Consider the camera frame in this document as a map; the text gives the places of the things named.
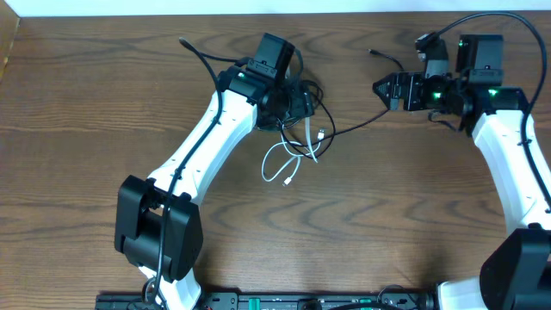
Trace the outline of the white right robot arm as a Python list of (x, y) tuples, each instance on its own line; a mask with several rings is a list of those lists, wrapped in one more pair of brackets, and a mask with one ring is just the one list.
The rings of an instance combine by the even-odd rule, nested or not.
[(445, 42), (426, 34), (416, 42), (423, 71), (393, 72), (373, 84), (390, 110), (433, 110), (458, 115), (491, 172), (505, 216), (507, 237), (480, 273), (437, 285), (423, 309), (548, 309), (550, 207), (542, 185), (550, 169), (542, 156), (518, 87), (504, 87), (503, 38), (463, 34), (449, 72)]

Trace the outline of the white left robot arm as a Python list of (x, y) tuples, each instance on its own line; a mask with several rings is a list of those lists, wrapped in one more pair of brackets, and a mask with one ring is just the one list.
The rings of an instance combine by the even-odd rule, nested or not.
[(180, 44), (214, 83), (207, 110), (176, 151), (147, 178), (128, 176), (117, 194), (115, 249), (147, 280), (139, 301), (151, 309), (192, 309), (201, 296), (193, 267), (203, 245), (200, 206), (239, 141), (253, 129), (282, 130), (310, 116), (310, 92), (290, 73), (300, 51), (264, 34), (253, 57), (233, 59), (220, 73), (186, 39)]

